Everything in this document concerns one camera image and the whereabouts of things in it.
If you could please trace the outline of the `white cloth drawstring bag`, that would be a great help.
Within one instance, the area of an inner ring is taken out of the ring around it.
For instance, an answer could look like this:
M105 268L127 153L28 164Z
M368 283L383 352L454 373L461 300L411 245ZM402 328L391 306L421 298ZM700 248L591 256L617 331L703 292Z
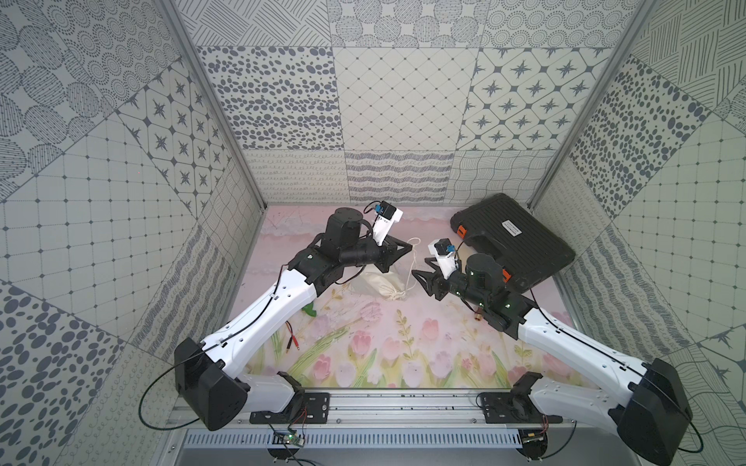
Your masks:
M361 275L351 281L351 289L388 301L404 300L407 295L405 283L396 271L383 273L376 267L365 268Z

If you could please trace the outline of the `white bag drawstring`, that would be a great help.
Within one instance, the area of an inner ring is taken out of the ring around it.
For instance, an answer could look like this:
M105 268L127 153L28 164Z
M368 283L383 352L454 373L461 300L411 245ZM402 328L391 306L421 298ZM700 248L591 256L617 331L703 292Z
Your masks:
M414 267L417 265L418 262L418 253L417 248L421 245L422 239L420 237L412 237L407 240L407 242L412 246L411 254L412 254L412 260L409 266L409 270L406 274L406 282L404 291L402 294L403 298L406 298L409 294L409 292L414 288L413 285L410 285L412 278L412 272L414 271Z

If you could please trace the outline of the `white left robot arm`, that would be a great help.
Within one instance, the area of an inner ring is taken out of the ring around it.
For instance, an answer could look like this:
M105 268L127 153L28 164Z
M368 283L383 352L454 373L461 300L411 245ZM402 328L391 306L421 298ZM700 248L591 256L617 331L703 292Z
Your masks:
M188 338L174 351L175 386L210 431L227 426L242 412L272 413L294 421L303 410L305 390L289 374L251 376L245 367L256 352L304 306L332 285L346 268L375 266L386 273L410 244L390 236L403 213L381 201L369 223L363 212L339 208L288 264L260 298L239 316L200 341Z

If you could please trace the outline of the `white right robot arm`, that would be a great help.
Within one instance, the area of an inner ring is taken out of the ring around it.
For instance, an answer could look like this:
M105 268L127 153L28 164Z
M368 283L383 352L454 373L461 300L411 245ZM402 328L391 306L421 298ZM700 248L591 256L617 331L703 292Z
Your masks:
M472 254L464 269L454 252L436 252L426 262L429 270L412 275L427 295L438 301L455 295L479 308L493 329L545 351L595 385L582 388L526 372L511 389L516 405L603 429L646 461L672 464L693 425L673 366L659 358L645 362L625 355L552 318L535 301L509 289L487 254Z

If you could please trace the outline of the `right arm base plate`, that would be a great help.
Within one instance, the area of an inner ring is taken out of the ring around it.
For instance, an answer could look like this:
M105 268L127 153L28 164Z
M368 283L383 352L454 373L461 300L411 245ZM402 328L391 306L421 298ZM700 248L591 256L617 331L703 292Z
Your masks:
M508 391L482 392L476 396L477 407L487 424L558 424L560 416L546 416L533 405L526 395Z

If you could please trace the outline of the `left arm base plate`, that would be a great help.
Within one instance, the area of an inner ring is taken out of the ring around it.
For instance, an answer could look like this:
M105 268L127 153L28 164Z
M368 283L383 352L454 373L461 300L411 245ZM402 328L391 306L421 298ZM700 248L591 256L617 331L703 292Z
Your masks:
M326 424L330 398L329 392L299 392L280 413L252 412L250 424Z

